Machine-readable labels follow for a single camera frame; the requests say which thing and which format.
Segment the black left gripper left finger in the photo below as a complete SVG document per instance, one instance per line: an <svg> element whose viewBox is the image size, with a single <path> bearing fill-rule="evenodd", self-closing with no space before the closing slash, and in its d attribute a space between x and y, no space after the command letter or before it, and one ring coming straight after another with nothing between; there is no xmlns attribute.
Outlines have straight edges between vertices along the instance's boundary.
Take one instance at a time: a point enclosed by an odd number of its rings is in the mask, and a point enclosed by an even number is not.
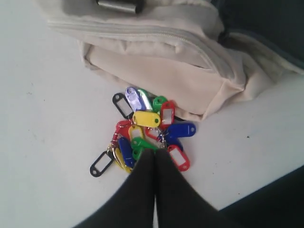
<svg viewBox="0 0 304 228"><path fill-rule="evenodd" d="M116 193L76 228L152 228L154 217L154 151L142 152Z"/></svg>

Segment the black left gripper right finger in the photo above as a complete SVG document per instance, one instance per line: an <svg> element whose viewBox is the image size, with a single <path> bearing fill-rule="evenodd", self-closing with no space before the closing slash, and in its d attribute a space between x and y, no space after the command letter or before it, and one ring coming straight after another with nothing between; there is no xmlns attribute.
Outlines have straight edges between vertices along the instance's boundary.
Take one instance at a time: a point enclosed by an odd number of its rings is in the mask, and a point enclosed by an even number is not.
<svg viewBox="0 0 304 228"><path fill-rule="evenodd" d="M238 228L186 181L166 150L154 156L155 195L160 228Z"/></svg>

